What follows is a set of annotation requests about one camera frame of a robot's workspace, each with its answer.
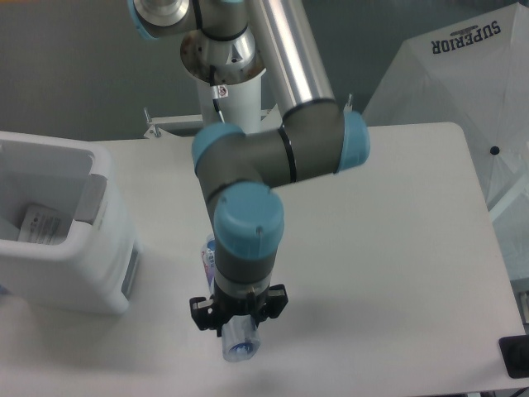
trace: light blue joint cap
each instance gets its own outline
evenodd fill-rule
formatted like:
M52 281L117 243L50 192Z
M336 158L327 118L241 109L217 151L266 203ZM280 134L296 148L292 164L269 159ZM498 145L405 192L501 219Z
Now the light blue joint cap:
M233 256L250 261L264 259L277 251L283 237L281 199L265 184L234 184L219 198L213 230Z
M197 173L198 162L207 148L224 136L233 134L245 135L239 126L230 124L229 122L216 122L198 132L191 145L191 155L193 156L193 163L195 164L195 174Z
M126 0L126 3L129 7L129 13L131 14L131 19L134 22L134 26L136 27L136 30L140 34L142 39L145 40L158 40L156 37L153 37L149 34L149 32L145 29L143 24L140 21L140 18L138 17L138 14L136 14L136 7L134 6L134 0Z
M344 145L341 148L340 164L336 173L364 164L371 151L369 132L360 113L348 112L344 114L344 118L346 120Z

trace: white plastic bin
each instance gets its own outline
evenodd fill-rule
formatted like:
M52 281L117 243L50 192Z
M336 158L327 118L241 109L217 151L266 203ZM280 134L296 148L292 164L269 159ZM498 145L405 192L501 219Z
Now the white plastic bin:
M122 313L140 251L106 149L0 132L0 285L35 304Z

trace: white tabletop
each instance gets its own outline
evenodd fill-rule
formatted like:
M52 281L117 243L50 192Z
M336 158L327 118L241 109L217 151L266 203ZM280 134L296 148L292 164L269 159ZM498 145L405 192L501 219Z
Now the white tabletop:
M523 334L461 130L371 128L359 169L278 189L281 317L250 361L222 360L188 300L211 227L190 138L106 142L145 245L121 317L0 297L1 396L411 396L498 390Z

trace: umbrella canopy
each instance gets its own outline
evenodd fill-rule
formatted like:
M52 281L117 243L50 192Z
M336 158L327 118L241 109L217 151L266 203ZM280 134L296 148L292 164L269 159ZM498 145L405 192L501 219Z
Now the umbrella canopy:
M529 9L513 4L404 41L364 118L370 126L459 124L492 205L527 157ZM527 196L494 227L511 279L529 276Z

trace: cable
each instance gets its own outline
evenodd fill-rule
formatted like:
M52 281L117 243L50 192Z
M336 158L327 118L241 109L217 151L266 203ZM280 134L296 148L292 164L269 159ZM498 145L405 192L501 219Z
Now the cable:
M215 87L215 66L213 65L209 67L209 86ZM219 106L217 98L213 98L213 107L215 108L215 112L217 112L218 117L221 119L221 122L225 122L224 115L222 114L222 110Z

